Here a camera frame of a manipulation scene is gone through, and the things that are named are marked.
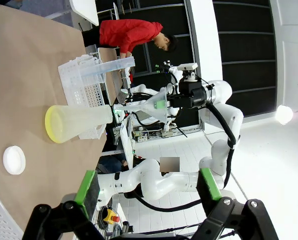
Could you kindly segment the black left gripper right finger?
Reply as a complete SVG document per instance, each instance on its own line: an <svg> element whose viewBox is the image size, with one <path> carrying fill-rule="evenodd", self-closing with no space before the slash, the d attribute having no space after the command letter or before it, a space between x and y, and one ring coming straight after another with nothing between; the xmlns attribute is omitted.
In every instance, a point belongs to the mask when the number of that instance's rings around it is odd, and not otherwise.
<svg viewBox="0 0 298 240"><path fill-rule="evenodd" d="M259 199L240 203L229 196L222 196L210 169L199 170L196 189L206 219L192 239L218 240L224 229L233 229L242 240L279 238L264 203Z"/></svg>

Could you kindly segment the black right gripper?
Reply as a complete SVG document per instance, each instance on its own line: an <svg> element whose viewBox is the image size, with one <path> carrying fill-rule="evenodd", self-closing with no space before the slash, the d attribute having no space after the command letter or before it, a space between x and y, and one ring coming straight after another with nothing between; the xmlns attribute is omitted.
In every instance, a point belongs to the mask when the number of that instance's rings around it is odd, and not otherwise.
<svg viewBox="0 0 298 240"><path fill-rule="evenodd" d="M207 92L200 81L180 82L178 94L168 95L168 101L173 108L190 109L202 107L207 100ZM155 109L166 109L168 107L166 96L155 98Z"/></svg>

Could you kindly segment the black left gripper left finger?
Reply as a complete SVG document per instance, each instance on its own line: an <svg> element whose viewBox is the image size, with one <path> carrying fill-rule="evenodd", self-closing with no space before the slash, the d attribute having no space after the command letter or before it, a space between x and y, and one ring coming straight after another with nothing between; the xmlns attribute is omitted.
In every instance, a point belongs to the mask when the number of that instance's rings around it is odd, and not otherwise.
<svg viewBox="0 0 298 240"><path fill-rule="evenodd" d="M103 240L91 222L98 203L100 187L97 172L88 170L73 200L52 208L36 205L25 228L23 240L59 240L64 233L74 233L80 240Z"/></svg>

